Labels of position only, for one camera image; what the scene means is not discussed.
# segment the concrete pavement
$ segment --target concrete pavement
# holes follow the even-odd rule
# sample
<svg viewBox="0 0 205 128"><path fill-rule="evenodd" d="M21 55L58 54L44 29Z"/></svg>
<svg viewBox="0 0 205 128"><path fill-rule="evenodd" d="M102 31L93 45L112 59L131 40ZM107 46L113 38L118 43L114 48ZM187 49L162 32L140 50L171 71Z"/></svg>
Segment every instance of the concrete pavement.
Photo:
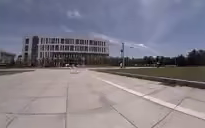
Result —
<svg viewBox="0 0 205 128"><path fill-rule="evenodd" d="M205 90L78 70L0 76L0 128L205 128Z"/></svg>

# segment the building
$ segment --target building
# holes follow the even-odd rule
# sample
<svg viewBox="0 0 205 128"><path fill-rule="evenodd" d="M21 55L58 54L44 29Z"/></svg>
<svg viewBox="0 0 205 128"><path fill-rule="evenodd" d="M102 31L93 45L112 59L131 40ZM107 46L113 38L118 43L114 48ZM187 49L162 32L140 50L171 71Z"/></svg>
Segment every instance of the building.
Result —
<svg viewBox="0 0 205 128"><path fill-rule="evenodd" d="M10 65L14 63L16 55L3 50L0 50L0 65Z"/></svg>
<svg viewBox="0 0 205 128"><path fill-rule="evenodd" d="M28 65L96 65L103 64L107 56L108 41L102 39L41 36L23 39L22 57Z"/></svg>

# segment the lawn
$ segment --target lawn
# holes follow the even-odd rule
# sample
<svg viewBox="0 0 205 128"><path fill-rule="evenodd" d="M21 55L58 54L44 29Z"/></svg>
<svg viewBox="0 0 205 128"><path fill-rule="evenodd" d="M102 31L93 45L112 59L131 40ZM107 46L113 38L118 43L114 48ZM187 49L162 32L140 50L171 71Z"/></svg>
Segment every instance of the lawn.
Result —
<svg viewBox="0 0 205 128"><path fill-rule="evenodd" d="M23 73L23 72L30 72L30 71L0 71L0 76L2 75L13 75L13 74L17 74L17 73Z"/></svg>
<svg viewBox="0 0 205 128"><path fill-rule="evenodd" d="M107 69L106 72L125 72L149 76L205 82L205 67L167 67L139 69Z"/></svg>

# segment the sky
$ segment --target sky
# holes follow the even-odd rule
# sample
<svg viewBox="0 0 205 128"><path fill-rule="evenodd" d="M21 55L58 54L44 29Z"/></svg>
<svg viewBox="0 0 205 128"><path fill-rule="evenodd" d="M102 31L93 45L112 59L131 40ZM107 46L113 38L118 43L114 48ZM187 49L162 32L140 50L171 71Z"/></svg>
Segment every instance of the sky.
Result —
<svg viewBox="0 0 205 128"><path fill-rule="evenodd" d="M0 49L20 54L27 35L90 35L130 57L205 49L205 0L0 0Z"/></svg>

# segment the light pole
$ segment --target light pole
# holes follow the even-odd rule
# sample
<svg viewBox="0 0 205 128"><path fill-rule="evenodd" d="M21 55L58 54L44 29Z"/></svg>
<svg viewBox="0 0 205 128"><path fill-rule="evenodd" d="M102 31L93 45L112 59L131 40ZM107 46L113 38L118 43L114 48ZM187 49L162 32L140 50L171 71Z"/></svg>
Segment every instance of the light pole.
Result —
<svg viewBox="0 0 205 128"><path fill-rule="evenodd" d="M122 49L121 49L122 68L125 67L125 54L124 54L124 50L125 50L125 43L122 43Z"/></svg>

